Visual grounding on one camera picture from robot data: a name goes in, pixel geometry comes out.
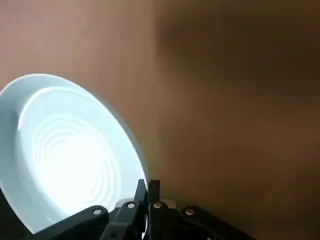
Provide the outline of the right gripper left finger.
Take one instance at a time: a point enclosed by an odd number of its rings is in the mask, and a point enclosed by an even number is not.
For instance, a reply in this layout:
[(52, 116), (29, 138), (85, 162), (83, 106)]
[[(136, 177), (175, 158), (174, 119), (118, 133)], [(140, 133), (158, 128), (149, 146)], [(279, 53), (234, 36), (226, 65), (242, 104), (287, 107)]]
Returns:
[(100, 205), (82, 210), (32, 235), (34, 240), (140, 240), (145, 230), (147, 189), (140, 179), (134, 199), (108, 212)]

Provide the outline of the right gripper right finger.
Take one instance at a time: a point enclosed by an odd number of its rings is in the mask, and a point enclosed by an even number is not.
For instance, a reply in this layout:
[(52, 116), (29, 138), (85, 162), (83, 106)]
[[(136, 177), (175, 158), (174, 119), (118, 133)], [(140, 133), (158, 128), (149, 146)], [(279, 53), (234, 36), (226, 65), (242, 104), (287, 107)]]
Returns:
[(252, 240), (253, 237), (197, 206), (179, 211), (160, 200), (160, 181), (148, 184), (150, 240)]

